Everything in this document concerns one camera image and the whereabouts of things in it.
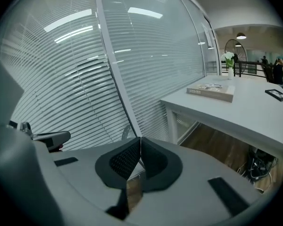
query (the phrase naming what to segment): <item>wooden floor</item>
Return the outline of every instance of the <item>wooden floor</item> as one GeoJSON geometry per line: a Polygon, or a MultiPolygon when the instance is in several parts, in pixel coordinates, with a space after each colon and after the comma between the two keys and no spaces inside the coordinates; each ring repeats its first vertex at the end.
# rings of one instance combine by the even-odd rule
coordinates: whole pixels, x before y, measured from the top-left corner
{"type": "MultiPolygon", "coordinates": [[[[234,171],[237,171],[238,168],[247,161],[250,147],[248,144],[206,125],[198,126],[181,146],[209,154],[234,171]]],[[[245,169],[246,166],[242,167],[240,174],[243,173],[245,169]]],[[[278,160],[278,163],[271,169],[270,174],[272,176],[272,184],[270,177],[267,176],[256,182],[254,187],[263,190],[271,190],[278,187],[283,181],[283,161],[278,160]]],[[[141,174],[140,177],[129,180],[127,183],[127,196],[130,211],[142,198],[141,177],[144,177],[144,175],[141,174]]]]}

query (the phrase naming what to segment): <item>potted plant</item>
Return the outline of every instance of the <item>potted plant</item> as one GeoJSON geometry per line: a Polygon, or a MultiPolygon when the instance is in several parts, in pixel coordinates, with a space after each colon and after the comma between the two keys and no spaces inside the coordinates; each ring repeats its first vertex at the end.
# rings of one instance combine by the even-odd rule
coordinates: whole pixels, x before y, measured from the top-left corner
{"type": "Polygon", "coordinates": [[[228,67],[228,79],[232,80],[234,78],[234,53],[226,52],[221,56],[221,61],[226,62],[226,66],[228,67]]]}

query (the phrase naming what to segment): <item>white desk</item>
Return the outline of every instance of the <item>white desk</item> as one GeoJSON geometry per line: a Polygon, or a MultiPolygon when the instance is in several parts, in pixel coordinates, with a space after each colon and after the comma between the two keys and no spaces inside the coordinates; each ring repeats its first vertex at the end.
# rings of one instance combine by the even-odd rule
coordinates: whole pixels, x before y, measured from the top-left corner
{"type": "Polygon", "coordinates": [[[177,144],[176,114],[182,114],[283,158],[283,102],[276,100],[266,89],[283,89],[275,84],[252,79],[226,76],[207,76],[195,84],[217,83],[234,85],[233,102],[189,95],[183,88],[161,99],[166,105],[170,142],[177,144]]]}

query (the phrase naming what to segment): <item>book cover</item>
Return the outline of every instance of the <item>book cover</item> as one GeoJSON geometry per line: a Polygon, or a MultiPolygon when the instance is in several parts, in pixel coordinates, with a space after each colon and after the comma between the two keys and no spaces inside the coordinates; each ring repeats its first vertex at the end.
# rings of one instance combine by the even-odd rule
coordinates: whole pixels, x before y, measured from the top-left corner
{"type": "Polygon", "coordinates": [[[191,95],[204,96],[227,102],[233,101],[235,86],[225,86],[219,84],[198,84],[187,87],[187,93],[191,95]]]}

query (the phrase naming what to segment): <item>picture frame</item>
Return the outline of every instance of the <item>picture frame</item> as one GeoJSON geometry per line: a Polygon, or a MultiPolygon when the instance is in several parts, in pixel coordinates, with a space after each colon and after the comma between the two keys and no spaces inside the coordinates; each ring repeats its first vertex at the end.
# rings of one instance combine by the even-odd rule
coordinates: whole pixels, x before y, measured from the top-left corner
{"type": "Polygon", "coordinates": [[[283,93],[276,89],[267,89],[265,93],[269,94],[273,98],[276,98],[279,101],[283,101],[283,93]]]}

